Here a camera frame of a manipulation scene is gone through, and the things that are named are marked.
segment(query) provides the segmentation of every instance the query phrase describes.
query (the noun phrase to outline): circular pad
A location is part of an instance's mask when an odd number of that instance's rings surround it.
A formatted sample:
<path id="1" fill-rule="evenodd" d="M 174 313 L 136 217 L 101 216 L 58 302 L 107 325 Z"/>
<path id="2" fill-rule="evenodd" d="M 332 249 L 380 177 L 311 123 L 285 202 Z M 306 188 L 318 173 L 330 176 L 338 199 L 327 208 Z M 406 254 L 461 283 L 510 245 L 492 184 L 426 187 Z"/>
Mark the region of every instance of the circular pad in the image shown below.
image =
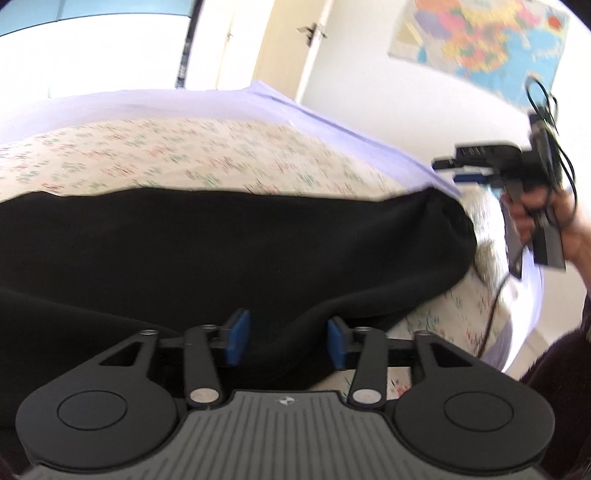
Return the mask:
<path id="1" fill-rule="evenodd" d="M 120 421 L 127 402 L 117 394 L 89 391 L 65 399 L 57 410 L 60 420 L 77 430 L 100 430 Z"/>
<path id="2" fill-rule="evenodd" d="M 473 432 L 494 432 L 513 418 L 509 402 L 483 392 L 460 393 L 445 402 L 444 410 L 450 422 Z"/>
<path id="3" fill-rule="evenodd" d="M 29 395 L 16 424 L 36 462 L 61 471 L 104 471 L 160 447 L 177 424 L 177 408 L 165 389 L 133 367 L 81 369 Z"/>
<path id="4" fill-rule="evenodd" d="M 554 433 L 535 391 L 478 367 L 440 368 L 398 399 L 396 430 L 419 457 L 469 476 L 502 475 L 540 460 Z"/>

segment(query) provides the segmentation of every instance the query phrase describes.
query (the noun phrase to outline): grey ribbed surface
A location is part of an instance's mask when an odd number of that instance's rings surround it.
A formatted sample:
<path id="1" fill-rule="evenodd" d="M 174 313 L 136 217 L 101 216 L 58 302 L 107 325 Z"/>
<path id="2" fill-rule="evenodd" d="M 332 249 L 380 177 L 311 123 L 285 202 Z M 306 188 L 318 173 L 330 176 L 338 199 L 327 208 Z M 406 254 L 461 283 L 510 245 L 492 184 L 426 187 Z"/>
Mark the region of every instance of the grey ribbed surface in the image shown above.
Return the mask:
<path id="1" fill-rule="evenodd" d="M 288 402 L 281 399 L 291 397 Z M 38 467 L 22 480 L 452 480 L 467 478 L 408 453 L 375 413 L 333 392 L 237 392 L 224 408 L 194 411 L 163 450 L 118 472 L 75 475 Z M 534 470 L 506 480 L 540 480 Z"/>

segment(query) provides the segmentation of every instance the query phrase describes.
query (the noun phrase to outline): logo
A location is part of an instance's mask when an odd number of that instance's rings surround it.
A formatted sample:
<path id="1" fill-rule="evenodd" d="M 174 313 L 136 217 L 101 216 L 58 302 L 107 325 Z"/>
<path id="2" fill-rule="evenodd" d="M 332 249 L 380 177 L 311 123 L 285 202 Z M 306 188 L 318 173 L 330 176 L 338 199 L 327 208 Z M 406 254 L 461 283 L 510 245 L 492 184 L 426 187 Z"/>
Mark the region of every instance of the logo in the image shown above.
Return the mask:
<path id="1" fill-rule="evenodd" d="M 290 405 L 294 404 L 297 402 L 297 400 L 295 398 L 292 397 L 283 397 L 280 398 L 279 400 L 277 400 L 281 405 L 285 405 L 286 407 L 289 407 Z"/>

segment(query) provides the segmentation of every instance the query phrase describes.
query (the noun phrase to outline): door handle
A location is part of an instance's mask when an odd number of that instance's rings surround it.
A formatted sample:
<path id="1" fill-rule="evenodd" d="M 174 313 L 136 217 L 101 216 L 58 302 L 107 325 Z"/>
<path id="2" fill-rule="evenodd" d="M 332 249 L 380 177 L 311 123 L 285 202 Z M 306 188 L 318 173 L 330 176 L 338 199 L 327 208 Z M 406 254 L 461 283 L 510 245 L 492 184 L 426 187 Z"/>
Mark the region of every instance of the door handle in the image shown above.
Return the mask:
<path id="1" fill-rule="evenodd" d="M 312 40 L 314 40 L 314 35 L 316 34 L 316 30 L 318 30 L 320 32 L 320 35 L 322 36 L 322 38 L 328 38 L 324 32 L 320 29 L 320 26 L 314 22 L 312 23 L 311 26 L 309 27 L 300 27 L 297 29 L 298 32 L 300 33 L 306 33 L 306 37 L 307 37 L 307 45 L 310 47 L 312 45 Z"/>

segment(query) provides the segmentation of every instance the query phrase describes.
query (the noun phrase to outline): floral bedsheet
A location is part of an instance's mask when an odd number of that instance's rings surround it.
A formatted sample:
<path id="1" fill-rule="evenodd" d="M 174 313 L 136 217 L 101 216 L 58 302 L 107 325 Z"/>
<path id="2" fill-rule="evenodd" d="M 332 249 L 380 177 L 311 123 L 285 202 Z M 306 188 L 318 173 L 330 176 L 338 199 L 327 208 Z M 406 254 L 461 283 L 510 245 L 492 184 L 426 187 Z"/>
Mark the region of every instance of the floral bedsheet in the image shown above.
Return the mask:
<path id="1" fill-rule="evenodd" d="M 0 201 L 39 190 L 96 195 L 136 187 L 375 200 L 405 191 L 363 160 L 335 151 L 292 127 L 262 122 L 112 121 L 0 146 Z M 416 330 L 430 330 L 469 352 L 478 348 L 491 292 L 506 264 L 502 238 L 489 234 L 498 230 L 490 228 L 491 223 L 499 221 L 499 216 L 502 221 L 500 209 L 482 209 L 486 194 L 474 192 L 464 204 L 479 241 L 476 268 L 453 289 L 392 328 L 391 337 L 409 339 Z M 517 297 L 518 286 L 506 289 L 489 344 L 509 320 L 506 307 Z M 346 394 L 351 377 L 351 372 L 337 372 L 316 388 Z M 406 370 L 390 369 L 389 398 L 397 398 L 409 386 Z"/>

